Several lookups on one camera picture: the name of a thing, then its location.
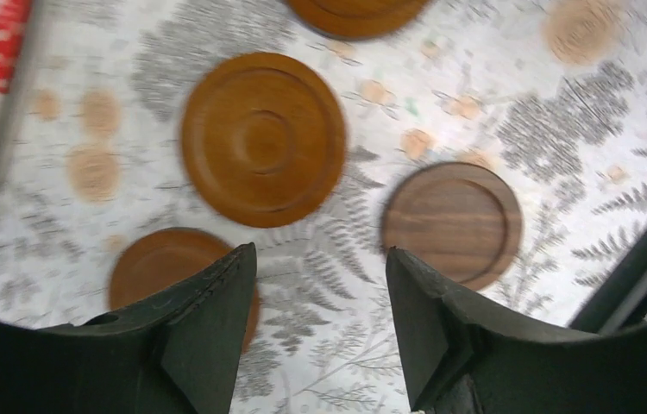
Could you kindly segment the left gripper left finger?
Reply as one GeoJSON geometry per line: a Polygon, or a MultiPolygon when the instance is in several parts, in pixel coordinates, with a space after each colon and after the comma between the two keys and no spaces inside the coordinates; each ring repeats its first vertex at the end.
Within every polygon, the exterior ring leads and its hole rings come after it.
{"type": "Polygon", "coordinates": [[[257,257],[252,243],[82,325],[0,322],[0,413],[226,413],[257,257]]]}

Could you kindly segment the brown coaster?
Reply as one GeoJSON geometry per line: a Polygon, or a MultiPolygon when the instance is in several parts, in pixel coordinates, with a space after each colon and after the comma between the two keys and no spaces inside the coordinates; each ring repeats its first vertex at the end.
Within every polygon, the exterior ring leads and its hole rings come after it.
{"type": "Polygon", "coordinates": [[[366,40],[412,22],[429,0],[286,0],[307,26],[331,38],[366,40]]]}
{"type": "Polygon", "coordinates": [[[329,86],[279,53],[225,60],[194,87],[181,117],[185,170],[200,197],[254,228],[314,212],[342,176],[347,128],[329,86]]]}
{"type": "Polygon", "coordinates": [[[161,370],[183,389],[197,372],[232,380],[259,315],[254,245],[228,248],[194,229],[164,229],[134,242],[110,277],[110,311],[77,333],[13,330],[20,349],[55,347],[80,372],[137,380],[161,370]]]}

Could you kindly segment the dark walnut coaster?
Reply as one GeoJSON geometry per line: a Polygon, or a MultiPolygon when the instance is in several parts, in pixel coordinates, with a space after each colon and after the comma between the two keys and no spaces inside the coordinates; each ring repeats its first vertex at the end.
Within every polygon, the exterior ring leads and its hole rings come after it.
{"type": "Polygon", "coordinates": [[[496,173],[442,162],[403,179],[380,217],[382,251],[402,248],[473,291],[495,283],[515,260],[523,213],[496,173]]]}

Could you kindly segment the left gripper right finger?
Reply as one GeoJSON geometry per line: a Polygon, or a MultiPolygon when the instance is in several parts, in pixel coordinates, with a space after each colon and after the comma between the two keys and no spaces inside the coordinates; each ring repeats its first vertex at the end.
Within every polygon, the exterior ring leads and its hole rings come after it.
{"type": "Polygon", "coordinates": [[[528,317],[391,248],[409,405],[424,413],[647,413],[647,323],[609,335],[528,317]]]}

